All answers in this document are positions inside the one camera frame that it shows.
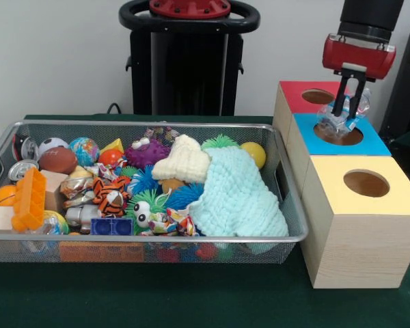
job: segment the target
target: wire mesh basket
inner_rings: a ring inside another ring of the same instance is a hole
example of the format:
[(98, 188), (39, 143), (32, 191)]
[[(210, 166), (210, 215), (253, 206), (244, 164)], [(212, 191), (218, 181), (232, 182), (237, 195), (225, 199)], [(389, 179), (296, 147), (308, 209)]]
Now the wire mesh basket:
[(223, 133), (239, 144), (254, 141), (267, 153), (260, 173), (279, 200), (287, 237), (183, 237), (0, 234), (0, 262), (218, 262), (281, 264), (307, 233), (301, 200), (280, 134), (261, 124), (185, 124), (167, 122), (93, 122), (24, 120), (8, 127), (0, 138), (0, 186), (12, 183), (15, 163), (12, 137), (30, 136), (37, 144), (49, 137), (67, 142), (89, 137), (104, 146), (120, 137), (124, 145), (143, 137), (148, 127), (170, 126), (198, 142)]

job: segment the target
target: black handle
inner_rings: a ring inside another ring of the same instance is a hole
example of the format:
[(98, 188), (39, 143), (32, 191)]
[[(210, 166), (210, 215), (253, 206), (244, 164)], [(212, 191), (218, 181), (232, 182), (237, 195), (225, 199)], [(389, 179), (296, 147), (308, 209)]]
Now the black handle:
[(189, 20), (165, 18), (151, 14), (137, 16), (139, 12), (149, 10), (149, 0), (133, 0), (125, 3), (118, 13), (120, 23), (133, 31), (145, 29), (150, 32), (178, 33), (248, 33), (260, 26), (260, 13), (246, 3), (231, 1), (231, 13), (242, 16), (241, 19), (229, 17)]

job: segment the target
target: white wall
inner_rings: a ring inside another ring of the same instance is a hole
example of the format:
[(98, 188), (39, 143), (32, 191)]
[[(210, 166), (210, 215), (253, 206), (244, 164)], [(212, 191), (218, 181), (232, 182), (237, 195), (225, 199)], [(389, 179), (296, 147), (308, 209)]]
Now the white wall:
[[(129, 31), (118, 22), (126, 0), (0, 0), (0, 132), (27, 113), (101, 113), (116, 101), (132, 112), (124, 71)], [(272, 115), (280, 79), (332, 80), (323, 42), (337, 31), (343, 1), (246, 0), (259, 9), (259, 30), (244, 35), (237, 115)], [(399, 56), (373, 85), (378, 126), (410, 31), (406, 0), (392, 43)]]

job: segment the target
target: metal can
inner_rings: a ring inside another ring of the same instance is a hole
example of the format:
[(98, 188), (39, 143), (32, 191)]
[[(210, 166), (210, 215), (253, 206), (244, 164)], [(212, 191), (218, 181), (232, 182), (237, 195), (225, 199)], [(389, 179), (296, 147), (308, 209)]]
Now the metal can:
[(8, 172), (9, 180), (16, 182), (23, 179), (26, 172), (32, 167), (35, 167), (36, 169), (39, 168), (38, 163), (31, 159), (23, 159), (22, 161), (13, 164)]
[(15, 134), (12, 139), (12, 155), (16, 161), (23, 159), (38, 160), (38, 145), (31, 137)]

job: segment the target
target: yellow ball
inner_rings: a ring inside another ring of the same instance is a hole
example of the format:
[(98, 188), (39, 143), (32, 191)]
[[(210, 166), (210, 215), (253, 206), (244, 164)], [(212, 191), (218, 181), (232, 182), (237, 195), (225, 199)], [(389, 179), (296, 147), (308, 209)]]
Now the yellow ball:
[(258, 169), (262, 169), (266, 163), (266, 152), (264, 151), (264, 148), (256, 142), (245, 142), (240, 147), (251, 155), (255, 164), (258, 166)]

